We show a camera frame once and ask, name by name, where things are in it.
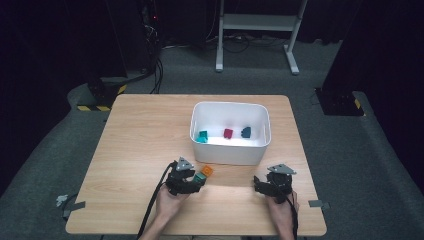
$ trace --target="hand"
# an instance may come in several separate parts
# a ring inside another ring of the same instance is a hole
[[[290,202],[294,205],[296,213],[299,211],[299,203],[297,202],[297,193],[292,192],[287,196]],[[284,203],[278,204],[276,198],[265,196],[268,203],[269,213],[272,222],[277,228],[278,235],[281,240],[294,239],[293,236],[293,217],[290,203],[286,200]]]
[[[174,196],[169,193],[169,188],[166,185],[162,185],[156,197],[155,218],[139,240],[159,239],[163,229],[165,229],[168,222],[177,215],[184,200],[189,196],[190,194],[177,194],[177,196]]]

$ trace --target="human hand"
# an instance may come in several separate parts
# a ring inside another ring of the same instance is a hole
[[[190,194],[177,194],[177,196],[169,193],[169,188],[162,185],[156,198],[156,216],[166,221],[171,220],[180,210],[185,199]]]
[[[299,203],[297,202],[297,193],[293,191],[287,196],[290,202],[296,209],[296,214],[299,211]],[[275,197],[265,196],[268,204],[269,213],[271,215],[272,222],[274,223],[278,235],[281,240],[294,239],[293,235],[293,216],[290,203],[286,200],[284,203],[278,204]]]

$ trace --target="white plastic bin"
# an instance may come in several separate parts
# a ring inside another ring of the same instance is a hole
[[[242,131],[250,127],[250,137]],[[225,138],[225,129],[232,130]],[[207,141],[198,141],[207,131]],[[193,110],[190,127],[194,156],[205,163],[257,165],[271,142],[268,110],[258,104],[200,102]]]

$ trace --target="gray carpet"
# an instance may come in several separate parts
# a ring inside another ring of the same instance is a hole
[[[331,206],[324,211],[326,235],[308,239],[424,239],[423,195],[387,142],[367,97],[354,93],[366,116],[322,113],[314,88],[322,85],[338,47],[296,43],[298,76],[291,75],[281,45],[224,52],[222,73],[214,71],[214,50],[164,49],[160,93],[287,95],[318,197]],[[149,93],[153,84],[151,76],[130,83],[125,93]],[[100,239],[67,234],[55,206],[57,196],[79,191],[109,116],[76,109],[84,88],[69,93],[73,109],[33,151],[0,199],[0,239]]]

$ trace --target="white metal frame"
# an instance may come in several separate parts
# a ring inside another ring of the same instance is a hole
[[[225,14],[224,0],[221,0],[219,12],[219,33],[218,33],[218,49],[216,52],[216,71],[224,70],[224,52],[223,38],[224,29],[240,29],[240,30],[266,30],[266,31],[286,31],[292,32],[288,45],[284,45],[290,70],[293,75],[299,74],[296,60],[293,56],[293,46],[296,42],[297,33],[302,23],[303,13],[305,12],[308,0],[302,0],[299,12],[295,16],[279,16],[279,15],[252,15],[252,14]]]

